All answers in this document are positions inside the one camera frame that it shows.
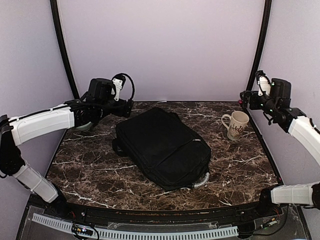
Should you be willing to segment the black student backpack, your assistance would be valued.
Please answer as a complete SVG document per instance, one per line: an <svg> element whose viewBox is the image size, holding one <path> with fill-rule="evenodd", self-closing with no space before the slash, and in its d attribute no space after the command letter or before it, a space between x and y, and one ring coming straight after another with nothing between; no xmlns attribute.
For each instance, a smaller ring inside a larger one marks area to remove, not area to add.
<svg viewBox="0 0 320 240"><path fill-rule="evenodd" d="M118 123L112 148L166 191L200 188L210 177L211 148L174 112L154 107Z"/></svg>

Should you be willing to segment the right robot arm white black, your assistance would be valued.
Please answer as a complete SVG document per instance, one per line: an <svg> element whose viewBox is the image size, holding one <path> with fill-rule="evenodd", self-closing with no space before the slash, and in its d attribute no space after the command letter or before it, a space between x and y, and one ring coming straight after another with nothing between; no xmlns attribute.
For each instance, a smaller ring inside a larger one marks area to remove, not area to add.
<svg viewBox="0 0 320 240"><path fill-rule="evenodd" d="M289 81L279 78L269 79L259 70L255 74L258 90L240 93L239 104L243 109L261 110L268 124L279 125L286 133L300 142L316 162L320 161L320 130L313 120L299 108L291 107ZM320 207L320 184L318 182L280 185L264 188L255 205L255 213L266 217L275 206L281 204Z"/></svg>

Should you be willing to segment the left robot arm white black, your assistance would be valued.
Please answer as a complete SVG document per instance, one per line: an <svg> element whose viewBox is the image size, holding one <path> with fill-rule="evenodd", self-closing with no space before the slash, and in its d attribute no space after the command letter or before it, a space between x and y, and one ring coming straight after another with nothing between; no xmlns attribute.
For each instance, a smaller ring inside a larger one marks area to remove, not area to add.
<svg viewBox="0 0 320 240"><path fill-rule="evenodd" d="M14 177L31 192L51 204L51 210L58 217L67 218L71 208L63 201L63 194L22 158L19 146L59 130L76 128L87 131L108 115L128 118L134 103L135 85L131 85L131 97L128 100L121 99L120 93L126 80L132 80L126 73L118 73L112 79L93 78L88 91L79 99L23 116L2 115L0 117L1 178Z"/></svg>

